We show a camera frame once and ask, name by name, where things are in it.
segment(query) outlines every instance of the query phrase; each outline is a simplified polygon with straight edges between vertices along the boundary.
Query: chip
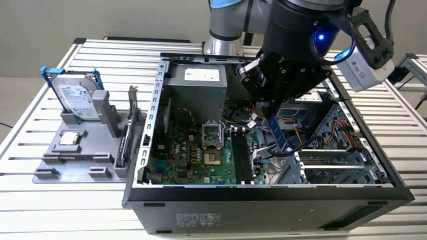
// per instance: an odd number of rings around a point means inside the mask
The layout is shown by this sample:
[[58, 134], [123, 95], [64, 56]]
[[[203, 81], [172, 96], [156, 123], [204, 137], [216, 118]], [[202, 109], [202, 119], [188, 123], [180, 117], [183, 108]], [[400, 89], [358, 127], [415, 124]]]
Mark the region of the chip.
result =
[[187, 178], [188, 178], [188, 172], [186, 172], [186, 171], [179, 171], [179, 172], [178, 172], [178, 178], [179, 178], [179, 179], [187, 179]]

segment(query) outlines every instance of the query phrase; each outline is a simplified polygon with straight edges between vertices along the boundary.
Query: gray wall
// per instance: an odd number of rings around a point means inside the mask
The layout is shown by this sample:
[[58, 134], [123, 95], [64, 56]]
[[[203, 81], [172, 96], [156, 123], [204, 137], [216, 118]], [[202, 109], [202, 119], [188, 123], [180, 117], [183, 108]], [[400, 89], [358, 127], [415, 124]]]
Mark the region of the gray wall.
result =
[[[0, 76], [35, 77], [55, 66], [76, 37], [190, 39], [208, 34], [208, 0], [0, 0]], [[388, 0], [364, 0], [383, 29]], [[427, 53], [426, 0], [399, 0], [394, 12], [396, 58]], [[334, 49], [350, 45], [340, 37]]]

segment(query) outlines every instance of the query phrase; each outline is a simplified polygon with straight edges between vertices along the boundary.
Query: orange wire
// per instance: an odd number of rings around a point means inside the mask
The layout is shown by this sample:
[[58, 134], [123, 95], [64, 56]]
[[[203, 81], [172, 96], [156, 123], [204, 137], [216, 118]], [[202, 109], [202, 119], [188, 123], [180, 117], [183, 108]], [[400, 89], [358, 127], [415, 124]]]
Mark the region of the orange wire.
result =
[[338, 121], [338, 120], [332, 121], [332, 124], [331, 124], [331, 135], [328, 136], [324, 144], [328, 144], [331, 142], [331, 140], [332, 140], [332, 137], [334, 137], [334, 134], [335, 134], [335, 127], [334, 127], [335, 123], [338, 123], [340, 126], [343, 126], [343, 123], [340, 121]]
[[[326, 141], [324, 144], [328, 144], [328, 143], [331, 142], [331, 140], [332, 140], [332, 136], [334, 136], [334, 134], [335, 134], [334, 123], [338, 123], [342, 127], [348, 126], [348, 123], [347, 123], [346, 121], [335, 119], [335, 120], [332, 121], [332, 126], [331, 126], [331, 135], [328, 136], [328, 139], [327, 139], [327, 141]], [[354, 140], [352, 136], [350, 135], [348, 132], [344, 132], [344, 135], [346, 135], [346, 138], [347, 138], [347, 141], [348, 141], [350, 146], [351, 146], [352, 148], [355, 148], [355, 147], [356, 147], [356, 143], [355, 143], [355, 140]]]
[[[264, 117], [263, 117], [263, 116], [259, 116], [259, 115], [256, 114], [256, 112], [255, 112], [255, 104], [252, 105], [252, 113], [254, 113], [260, 119], [264, 119]], [[296, 118], [295, 118], [295, 117], [292, 117], [292, 118], [278, 117], [278, 119], [294, 121], [295, 134], [296, 134], [296, 136], [298, 136], [299, 143], [303, 144], [302, 136], [300, 136], [299, 130], [298, 130], [298, 128], [296, 128]]]
[[[348, 123], [347, 123], [344, 120], [339, 120], [339, 121], [340, 121], [346, 126], [348, 126]], [[355, 140], [354, 140], [350, 132], [344, 132], [344, 134], [346, 134], [346, 136], [347, 136], [347, 138], [348, 138], [348, 143], [350, 143], [351, 147], [355, 148], [355, 147], [356, 147], [356, 142], [355, 142]]]

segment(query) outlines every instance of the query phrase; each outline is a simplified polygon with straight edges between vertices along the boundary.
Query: white sticker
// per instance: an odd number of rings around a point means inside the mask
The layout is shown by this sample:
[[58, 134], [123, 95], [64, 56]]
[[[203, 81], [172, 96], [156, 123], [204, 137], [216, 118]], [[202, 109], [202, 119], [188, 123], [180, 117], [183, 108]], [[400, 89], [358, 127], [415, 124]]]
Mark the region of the white sticker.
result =
[[251, 115], [251, 117], [250, 117], [250, 119], [251, 119], [252, 121], [255, 121], [258, 117], [259, 117], [259, 116], [258, 116], [256, 113], [254, 112], [252, 115]]
[[251, 122], [247, 124], [247, 126], [248, 126], [250, 129], [254, 128], [255, 125], [256, 125], [256, 122], [255, 122], [255, 121], [251, 121]]
[[184, 74], [184, 80], [188, 81], [220, 81], [220, 70], [218, 69], [187, 68]]
[[88, 90], [80, 85], [59, 85], [72, 113], [83, 120], [99, 120]]

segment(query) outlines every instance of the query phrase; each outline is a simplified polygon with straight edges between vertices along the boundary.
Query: aluminum workbench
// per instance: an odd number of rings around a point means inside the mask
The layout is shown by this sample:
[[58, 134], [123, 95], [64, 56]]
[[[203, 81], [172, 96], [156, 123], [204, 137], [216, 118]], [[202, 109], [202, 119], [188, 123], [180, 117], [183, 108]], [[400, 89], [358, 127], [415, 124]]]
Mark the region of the aluminum workbench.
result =
[[[258, 49], [246, 47], [244, 54], [254, 56]], [[146, 111], [160, 52], [200, 54], [202, 45], [87, 40], [71, 46], [58, 67], [75, 71], [91, 71], [96, 67], [111, 104], [120, 110], [130, 107], [130, 85], [138, 86], [138, 105]], [[335, 72], [344, 82], [338, 69]], [[343, 85], [415, 201], [351, 232], [194, 234], [164, 238], [427, 239], [427, 123], [388, 81], [360, 93], [351, 91], [347, 83]], [[159, 238], [147, 235], [134, 211], [122, 208], [124, 183], [32, 183], [40, 157], [62, 123], [60, 111], [55, 94], [44, 86], [0, 145], [0, 233], [9, 233], [0, 235], [0, 239]]]

